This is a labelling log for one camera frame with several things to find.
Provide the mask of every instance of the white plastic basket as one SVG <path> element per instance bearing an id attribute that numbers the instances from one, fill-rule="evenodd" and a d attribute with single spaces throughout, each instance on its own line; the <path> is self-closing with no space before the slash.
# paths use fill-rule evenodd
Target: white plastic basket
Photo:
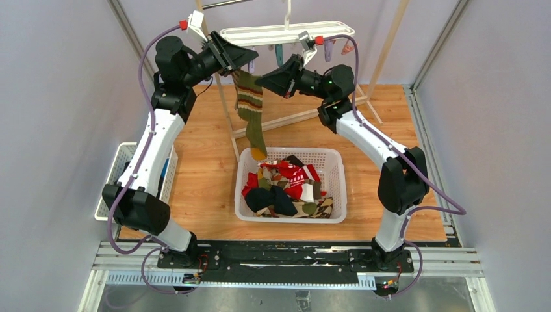
<path id="1" fill-rule="evenodd" d="M 329 219 L 315 218 L 259 218 L 247 206 L 241 191 L 247 183 L 249 172 L 258 172 L 258 164 L 264 161 L 256 161 L 251 156 L 251 150 L 245 149 L 241 153 L 237 168 L 237 182 L 235 184 L 235 214 L 243 221 L 256 222 L 282 222 L 282 223 L 323 223 L 335 224 L 346 218 L 346 183 L 344 180 L 344 167 L 340 154 L 334 149 L 325 148 L 267 148 L 266 160 L 273 161 L 283 159 L 289 155 L 295 155 L 304 164 L 312 164 L 320 179 L 322 190 L 327 196 L 333 197 L 333 210 Z"/>
<path id="2" fill-rule="evenodd" d="M 137 147 L 138 143 L 136 142 L 125 142 L 119 145 L 105 184 L 113 184 L 115 180 L 122 175 L 124 171 L 124 164 L 132 159 L 132 156 L 136 153 Z M 178 155 L 176 155 L 176 152 L 174 151 L 174 146 L 172 146 L 170 154 L 167 155 L 167 157 L 168 166 L 166 167 L 166 173 L 160 189 L 160 200 L 164 203 L 168 203 L 170 190 L 172 189 L 172 181 L 174 181 L 174 175 L 176 173 L 176 164 L 178 163 Z M 98 221 L 107 221 L 108 215 L 109 207 L 107 207 L 100 195 L 94 218 Z"/>

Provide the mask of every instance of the gray wall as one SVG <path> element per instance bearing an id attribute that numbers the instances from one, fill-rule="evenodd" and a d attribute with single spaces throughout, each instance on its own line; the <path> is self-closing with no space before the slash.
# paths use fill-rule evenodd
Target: gray wall
<path id="1" fill-rule="evenodd" d="M 203 0 L 203 4 L 219 0 Z M 337 20 L 355 29 L 359 44 L 359 82 L 369 82 L 383 43 L 392 23 L 400 0 L 293 0 L 291 23 Z M 457 0 L 413 0 L 407 7 L 400 30 L 385 63 L 379 83 L 412 83 L 425 61 Z M 153 37 L 178 21 L 187 19 L 196 8 L 191 0 L 121 0 L 140 41 L 146 45 Z M 210 31 L 229 27 L 282 25 L 287 4 L 281 0 L 254 0 L 231 6 L 222 6 L 205 11 Z M 199 44 L 185 33 L 177 32 L 186 45 L 199 49 Z M 323 49 L 309 63 L 312 70 L 323 72 L 336 64 L 353 66 L 353 53 L 341 56 L 344 41 L 337 42 L 331 63 L 326 63 Z M 267 47 L 258 47 L 255 73 L 262 74 L 277 68 L 275 52 Z M 295 48 L 284 45 L 283 58 L 292 53 L 301 53 L 300 44 Z M 154 62 L 154 52 L 149 59 Z"/>
<path id="2" fill-rule="evenodd" d="M 419 90 L 498 311 L 548 311 L 551 2 L 471 1 Z"/>
<path id="3" fill-rule="evenodd" d="M 120 142 L 145 122 L 106 1 L 0 2 L 0 311 L 75 311 Z"/>

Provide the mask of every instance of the gray floor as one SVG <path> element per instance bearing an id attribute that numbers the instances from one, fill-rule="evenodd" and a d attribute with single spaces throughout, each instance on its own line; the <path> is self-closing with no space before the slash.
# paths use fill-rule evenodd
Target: gray floor
<path id="1" fill-rule="evenodd" d="M 411 281 L 400 278 L 402 288 Z M 124 306 L 144 294 L 125 309 Z M 300 291 L 297 289 L 198 288 L 188 295 L 165 295 L 145 286 L 110 286 L 98 311 L 239 311 L 239 312 L 333 312 L 333 311 L 474 311 L 464 278 L 422 278 L 408 293 L 391 301 L 371 291 Z"/>

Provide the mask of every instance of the wooden floor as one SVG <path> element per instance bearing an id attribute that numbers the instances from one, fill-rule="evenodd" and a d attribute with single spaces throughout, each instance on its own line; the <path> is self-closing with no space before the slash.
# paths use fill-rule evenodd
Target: wooden floor
<path id="1" fill-rule="evenodd" d="M 204 86 L 197 86 L 196 92 Z M 239 119 L 233 104 L 233 86 L 224 86 L 234 129 L 246 124 Z M 283 99 L 264 91 L 263 120 L 273 120 L 317 108 L 320 100 L 307 96 Z M 416 146 L 402 87 L 377 86 L 372 104 L 384 125 L 380 129 L 406 146 Z M 365 105 L 360 110 L 377 125 Z M 172 217 L 198 239 L 222 240 L 326 240 L 370 241 L 376 234 L 383 208 L 377 197 L 379 171 L 352 143 L 323 127 L 318 118 L 264 132 L 267 146 L 332 148 L 342 155 L 348 193 L 348 215 L 340 224 L 268 224 L 245 222 L 234 213 L 233 195 L 237 162 L 233 153 L 227 122 L 217 87 L 214 85 L 196 101 L 188 124 L 175 142 L 179 157 L 170 196 Z M 237 141 L 239 151 L 249 146 L 246 138 Z M 432 193 L 425 204 L 434 205 Z M 121 238 L 142 235 L 123 229 Z M 414 241 L 445 241 L 446 235 L 438 212 L 421 211 L 412 217 L 406 237 Z"/>

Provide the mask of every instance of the striped sock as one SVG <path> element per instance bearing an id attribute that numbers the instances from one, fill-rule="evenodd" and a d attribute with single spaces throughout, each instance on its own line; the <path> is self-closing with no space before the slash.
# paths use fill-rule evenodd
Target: striped sock
<path id="1" fill-rule="evenodd" d="M 267 157 L 268 152 L 262 136 L 262 87 L 255 84 L 259 76 L 242 70 L 234 71 L 231 76 L 237 91 L 237 114 L 248 122 L 245 136 L 251 144 L 251 155 L 255 160 L 261 161 Z"/>

